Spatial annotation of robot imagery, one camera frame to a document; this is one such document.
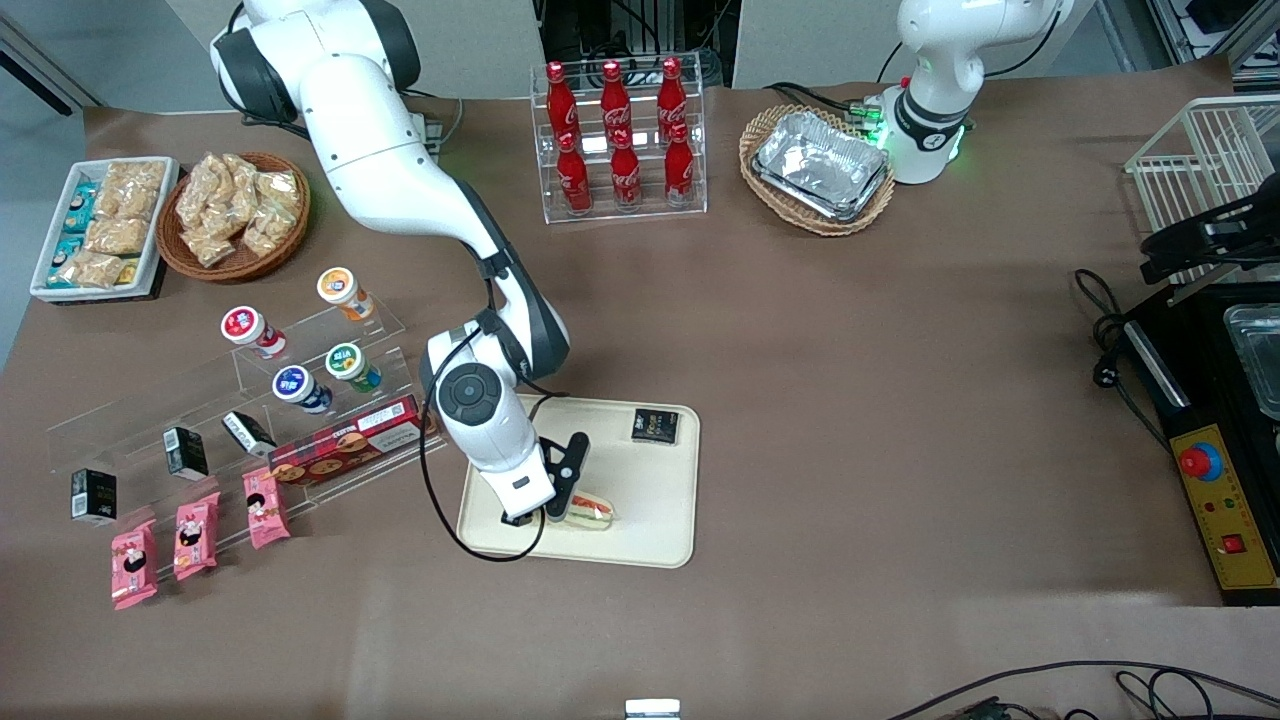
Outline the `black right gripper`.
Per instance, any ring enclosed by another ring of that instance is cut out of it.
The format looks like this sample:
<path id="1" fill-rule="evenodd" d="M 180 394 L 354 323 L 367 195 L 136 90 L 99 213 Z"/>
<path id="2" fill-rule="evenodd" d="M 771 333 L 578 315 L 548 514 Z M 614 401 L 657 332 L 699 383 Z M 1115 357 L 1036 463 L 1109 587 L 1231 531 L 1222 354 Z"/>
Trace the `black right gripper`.
<path id="1" fill-rule="evenodd" d="M 554 497 L 545 503 L 545 516 L 550 523 L 559 523 L 568 512 L 573 489 L 582 475 L 582 465 L 590 451 L 590 438 L 585 432 L 575 432 L 566 445 L 559 445 L 547 437 L 540 437 L 539 443 L 543 451 L 543 465 L 556 491 Z M 541 514 L 541 509 L 518 516 L 503 512 L 500 523 L 507 527 L 526 527 L 539 514 Z"/>

